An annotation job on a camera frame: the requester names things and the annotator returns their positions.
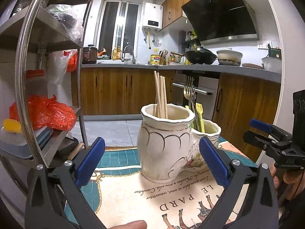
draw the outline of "pot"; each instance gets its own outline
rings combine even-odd
[[[242,53],[232,50],[219,50],[218,62],[220,65],[234,65],[240,66],[242,63]]]
[[[94,45],[88,45],[88,47],[84,47],[82,64],[96,64],[97,53],[98,50],[94,47]]]
[[[262,59],[265,70],[282,73],[282,61],[278,58],[266,57]]]
[[[207,136],[218,147],[221,133],[221,128],[208,120],[203,120],[206,133],[191,128],[195,115],[190,109],[173,104],[167,109],[168,119],[154,116],[156,104],[141,109],[143,121],[137,142],[141,172],[154,183],[170,182],[184,170],[199,172],[206,168],[199,141]]]
[[[191,50],[185,54],[171,52],[171,54],[184,56],[192,64],[212,64],[217,59],[217,56],[203,46],[192,45]]]

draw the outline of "human hand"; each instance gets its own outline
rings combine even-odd
[[[111,227],[110,229],[147,229],[147,224],[144,220],[138,220],[125,225]]]
[[[277,189],[280,185],[280,179],[275,175],[277,168],[272,165],[270,172],[273,178],[273,183]],[[292,189],[288,192],[286,199],[292,200],[305,189],[305,175],[304,170],[288,170],[285,172],[283,180],[287,184],[292,184]]]

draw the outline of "electrical outlet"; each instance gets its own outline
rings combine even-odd
[[[268,49],[268,44],[270,44],[271,48],[272,48],[272,42],[270,40],[258,40],[257,41],[257,48],[258,49]]]

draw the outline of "range hood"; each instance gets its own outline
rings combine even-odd
[[[182,9],[203,44],[258,40],[255,13],[245,0],[191,0]]]

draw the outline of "black wok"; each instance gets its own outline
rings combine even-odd
[[[193,50],[187,51],[185,54],[171,52],[171,54],[185,56],[192,64],[212,64],[217,59],[217,56],[210,50],[204,47],[194,47]]]

